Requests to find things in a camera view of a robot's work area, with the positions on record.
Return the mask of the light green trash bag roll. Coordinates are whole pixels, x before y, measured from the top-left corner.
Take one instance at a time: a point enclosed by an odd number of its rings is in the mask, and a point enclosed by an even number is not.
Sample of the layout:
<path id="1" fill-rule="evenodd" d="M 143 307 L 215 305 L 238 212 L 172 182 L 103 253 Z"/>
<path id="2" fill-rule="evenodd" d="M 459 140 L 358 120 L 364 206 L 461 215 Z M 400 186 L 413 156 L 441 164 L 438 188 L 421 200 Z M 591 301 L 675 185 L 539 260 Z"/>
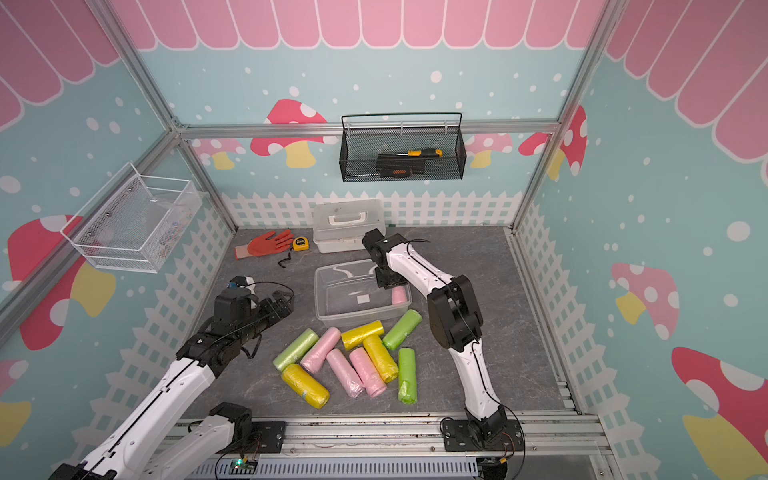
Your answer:
<path id="1" fill-rule="evenodd" d="M 397 350 L 421 322 L 422 316 L 409 309 L 386 333 L 382 340 L 384 346 L 390 351 Z"/>

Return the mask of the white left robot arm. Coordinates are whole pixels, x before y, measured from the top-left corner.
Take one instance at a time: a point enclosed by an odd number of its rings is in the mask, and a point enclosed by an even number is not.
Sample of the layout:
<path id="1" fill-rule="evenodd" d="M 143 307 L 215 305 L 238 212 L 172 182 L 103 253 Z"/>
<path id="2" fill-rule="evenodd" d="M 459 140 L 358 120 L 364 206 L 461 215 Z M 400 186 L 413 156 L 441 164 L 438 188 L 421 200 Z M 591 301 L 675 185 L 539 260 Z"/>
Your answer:
<path id="1" fill-rule="evenodd" d="M 157 385 L 127 419 L 76 465 L 63 463 L 54 479 L 184 479 L 217 453 L 243 453 L 262 433 L 249 408 L 223 402 L 195 429 L 162 449 L 189 406 L 244 353 L 246 344 L 291 315 L 294 291 L 278 284 L 264 298 L 256 282 L 232 280 L 215 300 L 214 314 L 177 351 Z"/>

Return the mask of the bright green trash bag roll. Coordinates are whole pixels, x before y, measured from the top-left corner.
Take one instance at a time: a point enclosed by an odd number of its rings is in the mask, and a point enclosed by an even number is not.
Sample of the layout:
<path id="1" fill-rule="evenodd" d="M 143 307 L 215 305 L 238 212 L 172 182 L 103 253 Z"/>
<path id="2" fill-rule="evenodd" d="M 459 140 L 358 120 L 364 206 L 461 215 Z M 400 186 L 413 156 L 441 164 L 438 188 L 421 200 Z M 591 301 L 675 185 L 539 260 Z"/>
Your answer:
<path id="1" fill-rule="evenodd" d="M 398 399 L 407 405 L 418 401 L 416 355 L 411 348 L 398 350 Z"/>

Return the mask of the pale green trash bag roll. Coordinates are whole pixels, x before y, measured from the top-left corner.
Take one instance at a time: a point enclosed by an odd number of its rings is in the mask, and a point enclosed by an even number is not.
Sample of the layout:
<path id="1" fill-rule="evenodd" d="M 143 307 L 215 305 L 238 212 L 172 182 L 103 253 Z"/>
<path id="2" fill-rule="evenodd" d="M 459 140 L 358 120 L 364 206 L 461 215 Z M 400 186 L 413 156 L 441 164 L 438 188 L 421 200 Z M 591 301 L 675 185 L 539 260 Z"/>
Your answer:
<path id="1" fill-rule="evenodd" d="M 307 328 L 273 360 L 273 366 L 283 372 L 289 365 L 299 362 L 318 342 L 318 334 Z"/>

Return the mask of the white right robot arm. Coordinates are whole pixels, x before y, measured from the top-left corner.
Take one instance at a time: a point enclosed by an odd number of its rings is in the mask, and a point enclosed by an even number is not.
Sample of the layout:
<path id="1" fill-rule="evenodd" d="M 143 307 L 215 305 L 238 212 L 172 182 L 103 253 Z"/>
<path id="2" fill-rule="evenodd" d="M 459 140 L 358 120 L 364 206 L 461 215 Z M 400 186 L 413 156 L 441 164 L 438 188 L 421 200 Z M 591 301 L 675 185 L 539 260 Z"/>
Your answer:
<path id="1" fill-rule="evenodd" d="M 483 315 L 471 281 L 440 270 L 400 234 L 386 236 L 372 229 L 362 244 L 375 264 L 378 286 L 409 284 L 425 297 L 432 335 L 449 352 L 459 375 L 469 439 L 482 450 L 506 444 L 510 451 L 523 453 L 520 421 L 496 395 L 484 360 Z"/>

